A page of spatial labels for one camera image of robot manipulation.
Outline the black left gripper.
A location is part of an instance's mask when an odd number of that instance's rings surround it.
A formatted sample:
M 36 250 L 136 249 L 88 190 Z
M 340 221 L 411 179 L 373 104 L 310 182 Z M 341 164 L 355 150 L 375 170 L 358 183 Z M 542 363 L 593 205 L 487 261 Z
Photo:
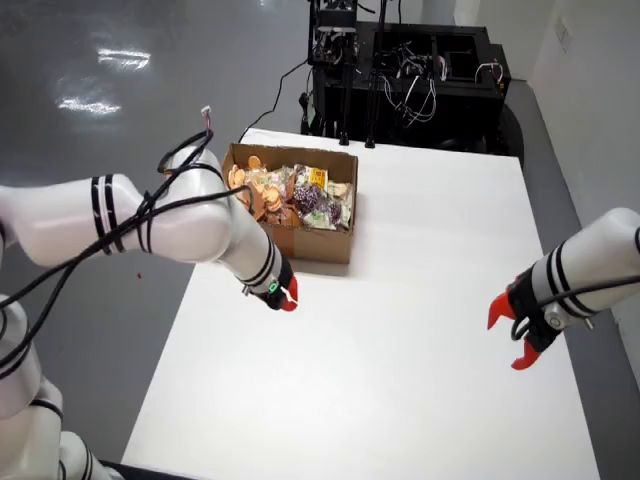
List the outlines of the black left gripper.
M 265 293 L 259 294 L 258 299 L 263 301 L 272 310 L 293 312 L 298 304 L 298 282 L 293 276 L 287 289 L 281 285 L 270 286 Z

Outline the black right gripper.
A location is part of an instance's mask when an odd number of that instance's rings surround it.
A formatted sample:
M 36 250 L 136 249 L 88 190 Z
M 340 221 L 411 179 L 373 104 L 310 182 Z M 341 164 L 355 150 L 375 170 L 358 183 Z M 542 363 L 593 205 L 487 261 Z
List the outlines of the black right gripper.
M 523 354 L 512 362 L 511 367 L 514 370 L 526 370 L 538 360 L 540 353 L 554 342 L 560 331 L 548 325 L 542 308 L 537 305 L 531 272 L 520 274 L 508 286 L 506 292 L 492 301 L 487 329 L 491 330 L 502 317 L 510 319 L 511 309 L 516 315 L 515 323 L 511 327 L 511 339 L 524 339 Z

